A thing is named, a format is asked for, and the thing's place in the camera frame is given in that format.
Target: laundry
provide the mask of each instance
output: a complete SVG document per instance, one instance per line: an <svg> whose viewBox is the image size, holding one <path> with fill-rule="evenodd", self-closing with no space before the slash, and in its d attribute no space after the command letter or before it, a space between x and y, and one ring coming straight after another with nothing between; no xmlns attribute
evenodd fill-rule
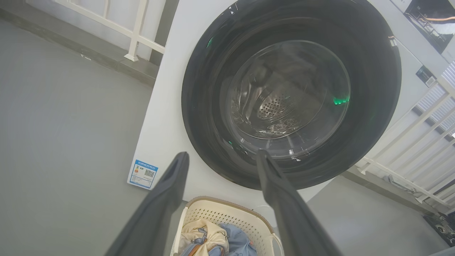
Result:
<svg viewBox="0 0 455 256"><path fill-rule="evenodd" d="M220 226L204 219L182 228L178 253L180 256L257 256L248 235L232 224Z"/></svg>
<svg viewBox="0 0 455 256"><path fill-rule="evenodd" d="M227 241L229 242L229 253L226 256L257 256L256 248L248 235L243 230L231 224L220 224L227 232Z"/></svg>
<svg viewBox="0 0 455 256"><path fill-rule="evenodd" d="M183 226L178 247L180 256L224 256L229 252L224 229L204 219Z"/></svg>

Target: stainless steel drum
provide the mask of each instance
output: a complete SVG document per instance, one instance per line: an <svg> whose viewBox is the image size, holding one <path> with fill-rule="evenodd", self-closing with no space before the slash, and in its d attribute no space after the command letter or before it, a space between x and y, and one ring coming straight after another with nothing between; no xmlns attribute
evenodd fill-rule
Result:
<svg viewBox="0 0 455 256"><path fill-rule="evenodd" d="M246 149L266 148L279 157L328 139L344 117L349 95L348 74L334 53L310 41L285 41L242 65L229 86L226 109L230 128ZM324 125L312 128L321 118Z"/></svg>

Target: concrete floor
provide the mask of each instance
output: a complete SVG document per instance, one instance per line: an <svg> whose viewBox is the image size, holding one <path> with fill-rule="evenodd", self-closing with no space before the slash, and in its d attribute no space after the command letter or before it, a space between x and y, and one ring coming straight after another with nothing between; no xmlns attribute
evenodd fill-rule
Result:
<svg viewBox="0 0 455 256"><path fill-rule="evenodd" d="M103 255L147 194L126 176L152 90L1 20L0 34L0 255ZM346 256L448 247L343 177L309 206Z"/></svg>
<svg viewBox="0 0 455 256"><path fill-rule="evenodd" d="M421 213L343 176L308 205L346 256L428 256L449 248Z"/></svg>

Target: basket handle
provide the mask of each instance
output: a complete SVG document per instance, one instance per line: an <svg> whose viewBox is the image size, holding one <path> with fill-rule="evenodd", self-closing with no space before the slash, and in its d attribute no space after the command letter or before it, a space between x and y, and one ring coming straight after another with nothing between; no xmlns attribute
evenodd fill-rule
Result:
<svg viewBox="0 0 455 256"><path fill-rule="evenodd" d="M273 240L275 240L278 244L278 247L280 248L280 256L284 256L284 250L283 250L283 245L281 244L280 238L275 234L271 234L269 236L270 238L270 247L272 248L272 256L275 256L275 250L273 249Z"/></svg>

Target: white plastic laundry basket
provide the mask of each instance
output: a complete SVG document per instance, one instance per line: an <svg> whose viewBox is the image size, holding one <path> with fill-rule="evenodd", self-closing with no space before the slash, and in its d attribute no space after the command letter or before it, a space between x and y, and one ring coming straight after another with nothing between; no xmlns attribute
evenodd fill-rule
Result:
<svg viewBox="0 0 455 256"><path fill-rule="evenodd" d="M273 240L275 240L281 256L284 256L280 239L264 217L242 206L206 196L194 198L183 209L171 256L178 253L182 227L199 219L206 219L216 225L232 224L242 229L256 247L258 256L275 256L273 251Z"/></svg>

